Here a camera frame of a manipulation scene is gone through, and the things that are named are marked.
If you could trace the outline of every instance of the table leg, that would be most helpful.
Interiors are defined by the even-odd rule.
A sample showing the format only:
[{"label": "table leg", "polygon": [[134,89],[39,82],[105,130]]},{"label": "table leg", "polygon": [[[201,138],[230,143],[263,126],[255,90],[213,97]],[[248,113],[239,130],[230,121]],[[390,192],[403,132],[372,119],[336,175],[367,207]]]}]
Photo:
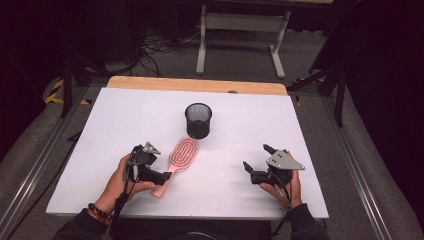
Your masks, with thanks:
[{"label": "table leg", "polygon": [[72,73],[71,59],[66,57],[63,61],[63,109],[60,118],[64,118],[72,107]]},{"label": "table leg", "polygon": [[200,17],[200,47],[199,55],[197,57],[196,74],[202,75],[205,70],[206,58],[206,6],[202,6],[202,15]]},{"label": "table leg", "polygon": [[343,127],[342,124],[342,111],[343,111],[343,101],[344,101],[344,92],[346,89],[346,79],[343,73],[340,75],[339,83],[337,84],[337,96],[336,96],[336,106],[334,107],[334,116],[336,118],[337,124],[339,127]]},{"label": "table leg", "polygon": [[277,72],[278,78],[285,78],[286,75],[283,70],[283,66],[281,65],[280,56],[278,52],[280,50],[281,42],[283,41],[284,33],[286,32],[287,24],[289,23],[290,11],[286,11],[284,13],[284,17],[281,19],[281,24],[278,29],[277,41],[275,45],[269,46],[272,61],[274,62],[275,71]]}]

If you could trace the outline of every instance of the beaded bracelet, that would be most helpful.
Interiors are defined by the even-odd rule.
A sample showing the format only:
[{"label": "beaded bracelet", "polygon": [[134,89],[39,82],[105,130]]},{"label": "beaded bracelet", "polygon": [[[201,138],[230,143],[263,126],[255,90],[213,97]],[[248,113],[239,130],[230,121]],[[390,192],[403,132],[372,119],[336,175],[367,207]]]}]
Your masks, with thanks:
[{"label": "beaded bracelet", "polygon": [[109,225],[112,220],[112,215],[102,212],[102,210],[98,209],[94,203],[88,204],[87,212],[91,213],[96,217],[96,219],[105,225]]}]

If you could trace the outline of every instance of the mesh pencil cup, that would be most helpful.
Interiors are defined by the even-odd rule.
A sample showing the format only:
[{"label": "mesh pencil cup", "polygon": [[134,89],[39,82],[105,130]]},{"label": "mesh pencil cup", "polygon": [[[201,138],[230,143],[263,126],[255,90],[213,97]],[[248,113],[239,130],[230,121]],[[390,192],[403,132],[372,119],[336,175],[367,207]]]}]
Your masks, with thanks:
[{"label": "mesh pencil cup", "polygon": [[212,117],[211,108],[203,103],[193,103],[185,110],[187,134],[194,139],[203,139],[209,134]]}]

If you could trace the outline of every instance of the hand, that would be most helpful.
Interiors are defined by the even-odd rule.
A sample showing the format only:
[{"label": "hand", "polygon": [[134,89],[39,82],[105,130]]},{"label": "hand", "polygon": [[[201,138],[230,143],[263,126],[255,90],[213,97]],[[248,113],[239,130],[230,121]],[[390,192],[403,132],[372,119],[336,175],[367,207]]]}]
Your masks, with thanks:
[{"label": "hand", "polygon": [[[289,198],[291,198],[291,207],[295,208],[302,204],[302,197],[300,194],[300,180],[299,180],[299,172],[297,170],[293,171],[293,177],[289,184],[286,185],[287,192],[289,193]],[[275,188],[275,186],[272,186],[267,183],[261,183],[259,185],[263,190],[274,196],[278,203],[283,207],[284,209],[288,209],[288,201],[284,196],[281,196],[280,192]]]},{"label": "hand", "polygon": [[[94,203],[96,207],[102,210],[105,213],[111,213],[115,208],[115,201],[119,197],[119,195],[124,191],[125,181],[123,181],[123,173],[125,169],[125,164],[129,160],[130,155],[126,155],[121,159],[118,165],[118,169],[112,174],[110,177],[105,190],[103,191],[100,198]],[[132,188],[130,196],[128,200],[138,192],[152,189],[156,185],[152,182],[141,182],[141,183],[133,183],[131,181],[128,182],[127,193]]]}]

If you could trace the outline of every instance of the white table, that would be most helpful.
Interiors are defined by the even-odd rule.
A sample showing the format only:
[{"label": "white table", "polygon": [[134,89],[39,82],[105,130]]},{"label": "white table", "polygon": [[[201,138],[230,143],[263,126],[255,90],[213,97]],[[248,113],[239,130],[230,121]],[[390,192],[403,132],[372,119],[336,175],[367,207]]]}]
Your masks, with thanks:
[{"label": "white table", "polygon": [[276,220],[276,200],[250,183],[243,161],[266,170],[263,144],[290,150],[300,172],[302,199],[315,218],[328,218],[323,195],[289,96],[104,88],[69,159],[47,213],[75,215],[102,193],[119,159],[150,141],[162,155],[152,165],[168,169],[169,153],[186,135],[185,108],[194,102],[213,111],[210,134],[184,171],[176,172],[162,199],[136,195],[121,216]]}]

